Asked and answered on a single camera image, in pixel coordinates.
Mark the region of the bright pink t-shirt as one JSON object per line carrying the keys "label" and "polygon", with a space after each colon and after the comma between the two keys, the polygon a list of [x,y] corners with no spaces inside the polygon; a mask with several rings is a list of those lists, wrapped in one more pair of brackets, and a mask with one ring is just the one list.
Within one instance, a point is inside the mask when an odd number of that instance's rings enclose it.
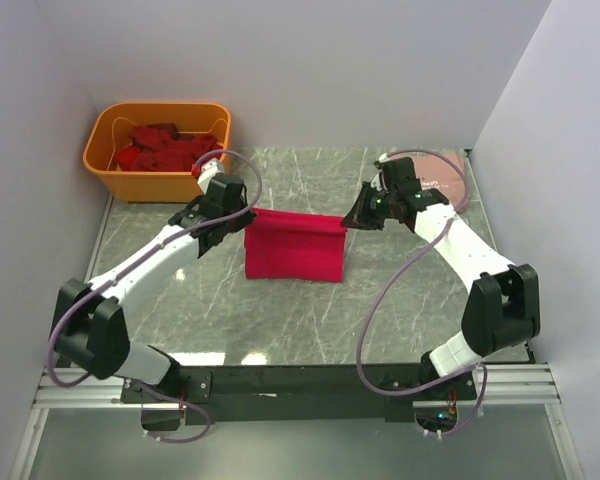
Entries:
{"label": "bright pink t-shirt", "polygon": [[245,228],[245,275],[340,283],[347,229],[337,216],[256,208]]}

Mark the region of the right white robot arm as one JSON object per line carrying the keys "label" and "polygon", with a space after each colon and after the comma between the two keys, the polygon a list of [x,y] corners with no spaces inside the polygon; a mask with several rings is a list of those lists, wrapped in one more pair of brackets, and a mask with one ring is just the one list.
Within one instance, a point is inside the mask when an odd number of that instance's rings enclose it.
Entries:
{"label": "right white robot arm", "polygon": [[355,365],[361,382],[376,394],[402,397],[422,392],[440,399],[456,377],[482,367],[486,357],[539,335],[539,278],[533,267],[514,264],[464,222],[459,211],[467,206],[467,195],[452,203],[438,189],[423,188],[411,155],[409,150],[381,155],[376,176],[362,183],[341,224],[365,231],[381,230],[387,220],[406,226],[426,243],[405,262],[406,268],[437,251],[468,292],[461,329],[423,355],[413,387],[387,390],[373,385],[364,373],[361,345],[356,347]]}

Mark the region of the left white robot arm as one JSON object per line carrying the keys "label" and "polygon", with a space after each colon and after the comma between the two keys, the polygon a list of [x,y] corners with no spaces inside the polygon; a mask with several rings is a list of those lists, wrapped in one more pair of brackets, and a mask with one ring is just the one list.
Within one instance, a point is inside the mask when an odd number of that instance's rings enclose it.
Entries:
{"label": "left white robot arm", "polygon": [[87,376],[118,376],[144,383],[156,401],[173,399],[179,365],[166,353],[130,339],[126,317],[158,283],[199,260],[255,218],[242,178],[216,173],[204,194],[177,212],[149,243],[88,282],[70,280],[59,291],[47,367],[60,354]]}

